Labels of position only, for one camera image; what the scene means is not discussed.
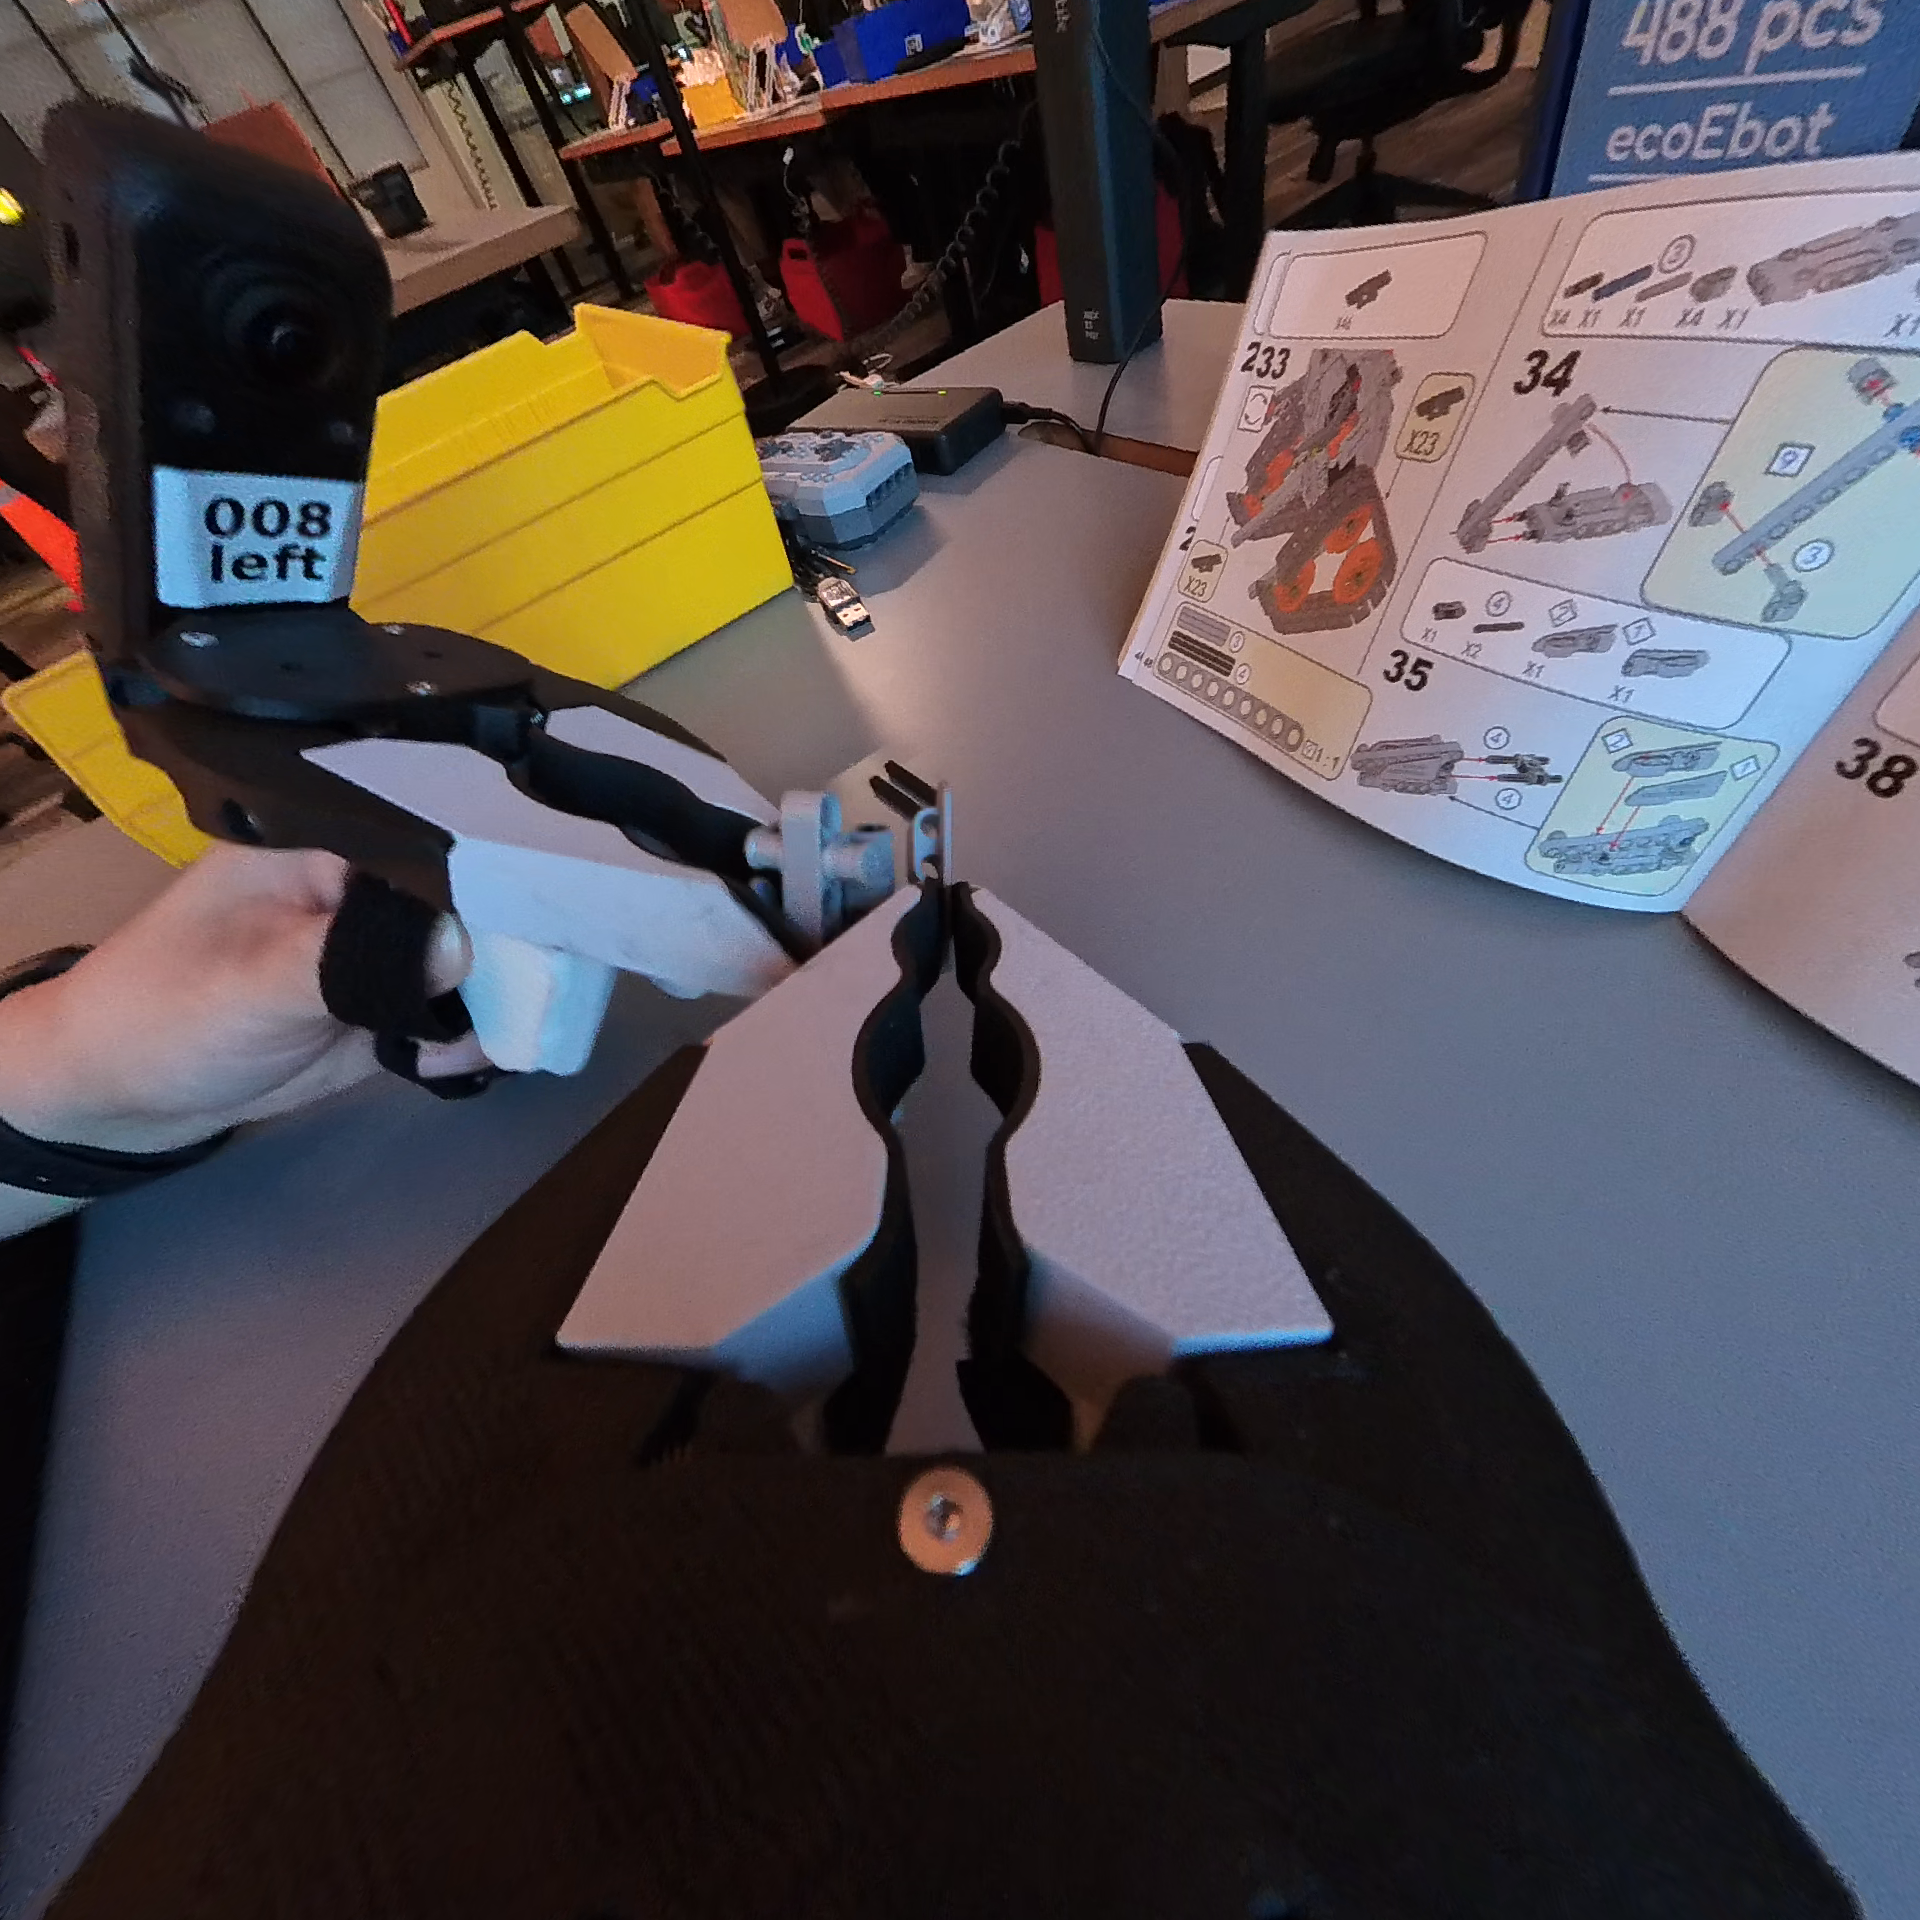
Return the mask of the small grey brick connector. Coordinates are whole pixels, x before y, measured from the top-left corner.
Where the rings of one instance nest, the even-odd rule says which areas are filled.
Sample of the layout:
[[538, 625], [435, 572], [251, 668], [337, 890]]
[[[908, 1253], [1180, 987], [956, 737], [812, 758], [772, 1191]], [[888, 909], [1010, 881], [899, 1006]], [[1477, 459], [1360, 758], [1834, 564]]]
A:
[[868, 792], [899, 829], [900, 881], [951, 890], [956, 878], [952, 787], [912, 772], [899, 758], [879, 758]]

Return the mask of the dark monitor stand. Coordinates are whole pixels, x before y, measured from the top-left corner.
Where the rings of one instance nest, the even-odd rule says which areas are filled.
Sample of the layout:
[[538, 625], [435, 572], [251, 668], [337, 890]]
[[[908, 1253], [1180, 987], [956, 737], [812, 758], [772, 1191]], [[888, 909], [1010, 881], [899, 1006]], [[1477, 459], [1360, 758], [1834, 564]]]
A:
[[1121, 367], [1163, 332], [1181, 216], [1156, 175], [1146, 3], [1031, 3], [1053, 277], [1069, 357]]

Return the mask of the person's left hand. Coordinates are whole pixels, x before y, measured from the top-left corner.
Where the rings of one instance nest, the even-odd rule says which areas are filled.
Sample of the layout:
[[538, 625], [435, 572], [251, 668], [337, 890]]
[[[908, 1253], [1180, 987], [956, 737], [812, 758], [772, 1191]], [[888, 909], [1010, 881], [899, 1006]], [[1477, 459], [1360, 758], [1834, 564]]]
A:
[[2, 1000], [2, 1119], [160, 1153], [369, 1080], [373, 1036], [319, 995], [347, 890], [330, 854], [206, 854], [67, 972]]

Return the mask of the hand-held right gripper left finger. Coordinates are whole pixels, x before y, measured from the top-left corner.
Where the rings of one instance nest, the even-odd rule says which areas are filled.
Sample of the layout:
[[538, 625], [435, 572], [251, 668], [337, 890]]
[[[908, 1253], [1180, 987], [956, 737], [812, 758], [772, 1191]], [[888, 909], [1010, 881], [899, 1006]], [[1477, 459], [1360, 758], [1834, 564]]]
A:
[[900, 983], [900, 890], [724, 1024], [599, 1253], [558, 1346], [704, 1366], [799, 1403], [853, 1372], [836, 1284], [880, 1217], [855, 1039]]

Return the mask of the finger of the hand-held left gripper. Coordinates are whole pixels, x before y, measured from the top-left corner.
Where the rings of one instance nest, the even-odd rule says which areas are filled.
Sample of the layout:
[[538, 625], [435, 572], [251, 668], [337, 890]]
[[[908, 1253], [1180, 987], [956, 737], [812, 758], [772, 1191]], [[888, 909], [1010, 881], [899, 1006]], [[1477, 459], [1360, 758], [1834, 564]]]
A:
[[308, 760], [452, 834], [452, 916], [466, 936], [588, 956], [675, 995], [751, 1000], [798, 966], [718, 874], [525, 796], [470, 747], [347, 741]]
[[638, 854], [753, 885], [749, 840], [776, 809], [735, 769], [638, 709], [525, 702], [522, 792]]

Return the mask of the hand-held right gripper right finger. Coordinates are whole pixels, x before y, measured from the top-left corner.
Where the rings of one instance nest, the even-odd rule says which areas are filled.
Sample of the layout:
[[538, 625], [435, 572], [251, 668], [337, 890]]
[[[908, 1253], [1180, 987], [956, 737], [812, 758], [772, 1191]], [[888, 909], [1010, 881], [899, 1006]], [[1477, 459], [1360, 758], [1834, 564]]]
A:
[[1105, 1411], [1186, 1359], [1332, 1339], [1172, 1027], [970, 885], [956, 983], [1000, 1113], [956, 1368], [970, 1411]]

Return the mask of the grey battery box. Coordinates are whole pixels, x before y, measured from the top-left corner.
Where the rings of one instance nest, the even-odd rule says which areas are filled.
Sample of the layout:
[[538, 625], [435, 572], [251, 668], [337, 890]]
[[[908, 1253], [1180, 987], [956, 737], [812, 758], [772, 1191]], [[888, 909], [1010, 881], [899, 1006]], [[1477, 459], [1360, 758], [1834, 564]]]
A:
[[922, 497], [908, 443], [888, 431], [790, 428], [759, 439], [762, 479], [781, 537], [812, 548], [859, 548]]

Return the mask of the black wristband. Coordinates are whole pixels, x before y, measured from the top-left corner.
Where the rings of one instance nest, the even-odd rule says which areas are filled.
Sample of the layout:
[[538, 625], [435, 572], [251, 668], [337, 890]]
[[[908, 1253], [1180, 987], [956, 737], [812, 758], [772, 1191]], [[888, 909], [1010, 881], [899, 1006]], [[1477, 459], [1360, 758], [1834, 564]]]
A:
[[[53, 947], [2, 970], [2, 995], [53, 983], [90, 953], [84, 943]], [[160, 1153], [103, 1149], [93, 1142], [38, 1140], [2, 1119], [2, 1187], [61, 1203], [99, 1203], [145, 1190], [170, 1172], [203, 1165], [235, 1126]]]

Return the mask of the grey desk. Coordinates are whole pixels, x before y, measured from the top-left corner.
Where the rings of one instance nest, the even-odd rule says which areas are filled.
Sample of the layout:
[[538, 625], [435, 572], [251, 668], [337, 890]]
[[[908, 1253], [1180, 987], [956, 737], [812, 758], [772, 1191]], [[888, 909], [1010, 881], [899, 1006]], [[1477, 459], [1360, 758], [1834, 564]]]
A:
[[[632, 697], [765, 793], [946, 780], [964, 873], [1221, 1050], [1445, 1256], [1560, 1407], [1722, 1716], [1871, 1917], [1916, 1917], [1916, 1098], [1672, 919], [1417, 857], [1134, 683], [1181, 479], [1001, 441]], [[228, 1637], [440, 1270], [718, 1019], [622, 987], [580, 1077], [391, 1080], [83, 1230], [2, 1796], [37, 1917]]]

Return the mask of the background wooden workbench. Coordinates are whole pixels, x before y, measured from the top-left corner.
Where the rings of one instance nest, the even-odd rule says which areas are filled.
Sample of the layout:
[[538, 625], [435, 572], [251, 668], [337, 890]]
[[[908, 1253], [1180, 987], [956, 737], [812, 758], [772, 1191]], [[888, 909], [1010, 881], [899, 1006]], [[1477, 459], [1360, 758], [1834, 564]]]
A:
[[[422, 3], [419, 22], [403, 22], [404, 49], [399, 70], [419, 82], [435, 70], [474, 65], [483, 36], [516, 36], [528, 28], [545, 3]], [[1522, 54], [1528, 40], [1528, 3], [1457, 3], [1461, 33], [1454, 65], [1463, 74], [1467, 91], [1483, 91], [1506, 79], [1515, 62], [1528, 62]], [[1225, 241], [1232, 265], [1247, 265], [1265, 212], [1265, 140], [1268, 140], [1268, 96], [1269, 96], [1269, 57], [1268, 42], [1278, 28], [1292, 18], [1305, 18], [1314, 28], [1332, 22], [1330, 3], [1168, 3], [1156, 10], [1148, 29], [1156, 62], [1172, 74], [1163, 86], [1167, 99], [1181, 96], [1187, 74], [1187, 49], [1207, 49], [1221, 60], [1218, 72], [1198, 90], [1225, 90], [1225, 134], [1221, 167], [1211, 179], [1218, 216], [1225, 218]], [[693, 140], [724, 147], [727, 140], [775, 139], [786, 123], [799, 123], [806, 114], [827, 121], [850, 114], [861, 106], [900, 103], [922, 91], [952, 91], [964, 86], [1015, 82], [1031, 79], [1031, 40], [1006, 36], [1006, 42], [956, 42], [940, 45], [929, 57], [904, 57], [900, 72], [874, 82], [806, 82], [806, 90], [782, 106], [753, 113], [720, 131], [698, 131]]]

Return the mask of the red plastic container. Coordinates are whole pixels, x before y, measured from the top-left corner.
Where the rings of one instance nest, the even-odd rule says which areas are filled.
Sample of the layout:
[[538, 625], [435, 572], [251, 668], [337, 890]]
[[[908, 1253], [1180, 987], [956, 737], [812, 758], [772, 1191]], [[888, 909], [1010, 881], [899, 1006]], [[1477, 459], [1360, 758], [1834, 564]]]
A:
[[812, 224], [781, 246], [781, 285], [793, 315], [834, 343], [853, 343], [908, 304], [904, 246], [879, 203]]
[[718, 262], [668, 257], [642, 277], [642, 294], [661, 322], [727, 332], [753, 343], [753, 324]]

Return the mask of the large yellow storage bin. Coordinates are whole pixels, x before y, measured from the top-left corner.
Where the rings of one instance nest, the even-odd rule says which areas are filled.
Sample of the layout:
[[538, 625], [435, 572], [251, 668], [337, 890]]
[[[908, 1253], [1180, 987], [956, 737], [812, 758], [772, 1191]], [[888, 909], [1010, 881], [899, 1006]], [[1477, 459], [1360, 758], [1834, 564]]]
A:
[[380, 400], [354, 610], [594, 685], [793, 584], [727, 336], [577, 304]]

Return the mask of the grey toy brick assembly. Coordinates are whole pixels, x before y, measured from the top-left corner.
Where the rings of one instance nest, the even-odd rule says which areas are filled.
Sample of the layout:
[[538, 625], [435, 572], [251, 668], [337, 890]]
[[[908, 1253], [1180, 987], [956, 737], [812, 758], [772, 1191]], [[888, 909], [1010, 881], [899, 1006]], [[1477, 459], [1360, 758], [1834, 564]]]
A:
[[782, 792], [776, 819], [749, 829], [745, 859], [776, 885], [781, 919], [806, 952], [899, 891], [899, 829], [850, 822], [829, 792]]

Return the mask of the black usb stick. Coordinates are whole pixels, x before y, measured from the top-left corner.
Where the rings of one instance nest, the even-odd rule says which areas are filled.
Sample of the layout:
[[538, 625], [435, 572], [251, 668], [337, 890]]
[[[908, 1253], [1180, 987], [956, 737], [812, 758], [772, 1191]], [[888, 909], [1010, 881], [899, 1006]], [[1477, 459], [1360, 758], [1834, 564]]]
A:
[[874, 632], [871, 610], [855, 589], [855, 570], [804, 538], [786, 541], [793, 584], [827, 613], [841, 636], [868, 636]]

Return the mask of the open instruction booklet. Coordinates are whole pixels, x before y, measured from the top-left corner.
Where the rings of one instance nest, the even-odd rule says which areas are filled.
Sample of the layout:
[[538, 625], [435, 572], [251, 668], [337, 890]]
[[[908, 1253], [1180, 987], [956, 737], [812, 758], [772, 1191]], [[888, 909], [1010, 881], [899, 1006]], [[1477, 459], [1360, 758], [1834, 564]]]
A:
[[1916, 154], [1269, 234], [1121, 676], [1916, 1083]]

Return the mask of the black power adapter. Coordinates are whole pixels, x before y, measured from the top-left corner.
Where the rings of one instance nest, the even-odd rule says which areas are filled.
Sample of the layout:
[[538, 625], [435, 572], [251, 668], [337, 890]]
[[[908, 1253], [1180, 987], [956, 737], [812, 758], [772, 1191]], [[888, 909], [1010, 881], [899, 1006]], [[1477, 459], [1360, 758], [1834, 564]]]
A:
[[923, 473], [960, 473], [1006, 431], [995, 388], [847, 388], [812, 408], [806, 425], [821, 431], [879, 431], [899, 439]]

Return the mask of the blue robot kit box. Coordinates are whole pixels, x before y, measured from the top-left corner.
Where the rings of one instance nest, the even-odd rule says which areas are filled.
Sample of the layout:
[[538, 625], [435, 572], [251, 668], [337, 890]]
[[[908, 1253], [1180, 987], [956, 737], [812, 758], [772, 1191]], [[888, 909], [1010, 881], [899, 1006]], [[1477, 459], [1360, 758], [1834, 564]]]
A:
[[1916, 147], [1916, 3], [1551, 3], [1519, 203]]

